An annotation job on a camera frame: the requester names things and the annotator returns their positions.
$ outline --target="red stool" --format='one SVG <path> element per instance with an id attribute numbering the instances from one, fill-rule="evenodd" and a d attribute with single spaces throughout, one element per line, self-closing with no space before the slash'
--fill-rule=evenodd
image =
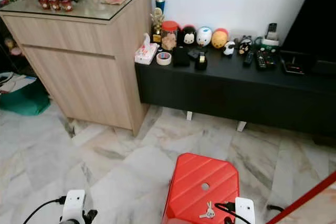
<path id="1" fill-rule="evenodd" d="M 224 223 L 234 217 L 215 208 L 217 202 L 235 202 L 239 197 L 238 171 L 229 162 L 185 153 L 178 157 L 164 209 L 162 224 Z M 200 218 L 209 202 L 213 218 Z"/>

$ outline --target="cabinet drawer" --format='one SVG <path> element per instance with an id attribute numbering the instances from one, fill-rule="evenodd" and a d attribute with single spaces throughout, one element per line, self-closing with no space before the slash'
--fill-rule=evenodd
<path id="1" fill-rule="evenodd" d="M 114 59 L 24 47 L 44 85 L 69 118 L 131 129 Z"/>
<path id="2" fill-rule="evenodd" d="M 21 44 L 115 55 L 113 25 L 44 18 L 4 17 Z"/>

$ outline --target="television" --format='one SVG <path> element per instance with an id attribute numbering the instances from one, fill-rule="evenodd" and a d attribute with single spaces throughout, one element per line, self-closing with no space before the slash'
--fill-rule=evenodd
<path id="1" fill-rule="evenodd" d="M 336 63 L 335 0 L 305 0 L 282 51 Z"/>

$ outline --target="tape roll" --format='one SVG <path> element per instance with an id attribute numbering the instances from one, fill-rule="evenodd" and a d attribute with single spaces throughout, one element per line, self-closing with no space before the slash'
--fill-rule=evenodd
<path id="1" fill-rule="evenodd" d="M 156 55 L 156 62 L 162 66 L 169 65 L 172 62 L 172 55 L 168 52 L 159 52 Z"/>

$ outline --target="glass jar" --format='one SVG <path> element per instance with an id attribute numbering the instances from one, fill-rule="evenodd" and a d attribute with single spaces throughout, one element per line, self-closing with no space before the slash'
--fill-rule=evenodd
<path id="1" fill-rule="evenodd" d="M 178 28 L 178 24 L 175 21 L 165 21 L 162 23 L 161 43 L 164 50 L 171 51 L 176 47 Z"/>

